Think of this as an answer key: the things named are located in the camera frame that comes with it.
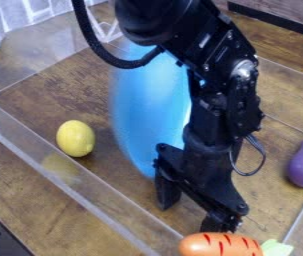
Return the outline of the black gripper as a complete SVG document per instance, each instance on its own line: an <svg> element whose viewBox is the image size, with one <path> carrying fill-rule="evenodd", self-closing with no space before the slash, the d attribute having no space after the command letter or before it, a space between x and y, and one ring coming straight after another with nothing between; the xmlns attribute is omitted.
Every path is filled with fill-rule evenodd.
<svg viewBox="0 0 303 256"><path fill-rule="evenodd" d="M234 233L249 214L249 205L232 180L232 147L208 146L193 129L183 131L185 148L157 145L154 160L158 206L167 210L186 194L206 210L202 232Z"/></svg>

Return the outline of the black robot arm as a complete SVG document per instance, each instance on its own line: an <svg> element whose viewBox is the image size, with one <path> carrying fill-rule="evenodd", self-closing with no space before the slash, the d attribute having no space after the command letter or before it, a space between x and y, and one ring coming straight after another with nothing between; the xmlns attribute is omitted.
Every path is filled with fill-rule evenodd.
<svg viewBox="0 0 303 256"><path fill-rule="evenodd" d="M212 0L115 0L119 25L139 45L155 45L187 67L190 121L182 149L157 145L155 186L169 209L187 195L208 211L203 232L233 232L249 205L232 180L244 142L265 117L257 96L253 45Z"/></svg>

